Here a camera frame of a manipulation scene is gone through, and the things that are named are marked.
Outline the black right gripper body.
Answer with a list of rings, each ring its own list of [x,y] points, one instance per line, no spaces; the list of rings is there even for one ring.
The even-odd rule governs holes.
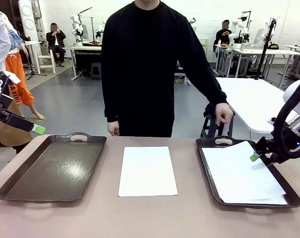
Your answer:
[[[286,150],[292,154],[292,156],[285,156],[278,150],[277,143],[274,139],[267,139],[267,151],[265,154],[273,153],[274,163],[284,163],[289,159],[300,158],[300,137],[295,136],[283,136],[283,143]]]

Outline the person's left hand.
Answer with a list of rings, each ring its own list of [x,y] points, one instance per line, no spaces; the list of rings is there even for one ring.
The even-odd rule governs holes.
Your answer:
[[[234,113],[228,103],[219,103],[215,107],[216,124],[229,123]]]

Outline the person's right hand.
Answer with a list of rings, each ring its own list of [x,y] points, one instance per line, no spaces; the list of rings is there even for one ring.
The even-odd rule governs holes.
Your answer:
[[[119,122],[118,121],[108,122],[107,131],[111,136],[120,136]]]

